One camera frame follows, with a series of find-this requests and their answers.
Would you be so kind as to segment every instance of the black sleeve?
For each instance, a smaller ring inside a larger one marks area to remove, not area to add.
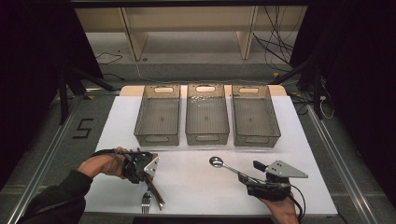
[[[71,170],[60,185],[47,187],[37,194],[18,223],[78,223],[91,183],[92,178]]]

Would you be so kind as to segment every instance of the plastic storage bin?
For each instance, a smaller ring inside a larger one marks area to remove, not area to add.
[[[141,147],[178,146],[180,86],[146,86],[134,127]]]
[[[274,147],[280,130],[268,86],[233,86],[233,144]]]
[[[224,86],[190,84],[186,114],[188,145],[226,145],[229,133]]]

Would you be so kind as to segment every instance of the metal fork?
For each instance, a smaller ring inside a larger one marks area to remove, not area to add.
[[[142,199],[142,214],[149,213],[150,199],[151,199],[151,188],[148,187],[148,189],[146,190],[146,193],[143,195],[143,199]]]

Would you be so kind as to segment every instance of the gray floor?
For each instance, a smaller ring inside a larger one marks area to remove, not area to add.
[[[289,69],[279,60],[271,58],[271,55],[265,55],[256,41],[253,41],[249,59],[241,60],[233,33],[150,34],[142,60],[137,63],[134,63],[130,56],[123,34],[88,34],[88,37],[97,55],[107,52],[122,56],[116,62],[101,64],[103,73],[109,74],[105,75],[105,81],[115,87],[151,84],[153,81],[177,81],[186,84],[199,80],[219,81],[224,84],[250,83],[251,81],[265,84],[274,79],[274,73],[279,72],[265,63],[265,56],[267,56],[267,63],[274,63],[281,69]],[[119,58],[119,56],[105,56],[99,57],[98,62],[108,63]],[[295,88],[297,80],[298,76],[285,82],[285,89],[290,92],[297,91]],[[7,223],[14,207],[18,205],[20,197],[31,183],[32,176],[35,176],[35,171],[43,166],[43,163],[40,162],[48,150],[55,150],[56,153],[37,191],[49,185],[59,184],[70,169],[77,168],[93,153],[117,93],[98,91],[97,86],[90,82],[84,83],[89,89],[87,97],[73,99],[73,95],[70,94],[70,104],[74,110],[67,125],[59,125],[59,99],[54,99],[53,104],[49,105],[46,118],[32,141],[31,149],[25,152],[0,193],[0,223]],[[359,209],[354,204],[353,196],[348,192],[337,167],[334,165],[332,156],[326,148],[312,116],[309,111],[304,113],[308,106],[295,104],[296,111],[302,114],[299,115],[300,122],[333,201],[348,223],[365,223],[362,221]],[[324,109],[331,111],[331,108],[326,106]],[[92,131],[88,138],[75,139],[73,136],[85,134],[85,132],[77,130],[82,119],[92,119],[87,121],[87,125],[92,128]],[[324,119],[323,125],[330,133],[336,149],[347,161],[346,167],[372,209],[377,223],[395,223],[395,209],[375,182],[362,158],[356,153],[356,148],[343,124],[335,115],[332,119]],[[52,140],[57,136],[59,130],[64,130],[64,137],[62,141],[54,143]],[[320,206],[320,202],[307,206]],[[85,214],[80,223],[131,223],[132,220],[133,217],[128,216]],[[306,217],[304,223],[335,224],[343,223],[343,221],[339,216],[331,218]]]

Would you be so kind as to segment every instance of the human hand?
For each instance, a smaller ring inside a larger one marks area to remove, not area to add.
[[[283,201],[271,202],[262,198],[258,198],[265,203],[279,224],[298,224],[298,218],[294,202],[287,197]]]
[[[116,149],[128,151],[123,147],[116,147]],[[125,176],[122,174],[124,160],[125,157],[122,155],[107,153],[90,157],[78,167],[78,170],[90,178],[94,178],[102,173],[105,175],[114,175],[121,179],[125,179]]]

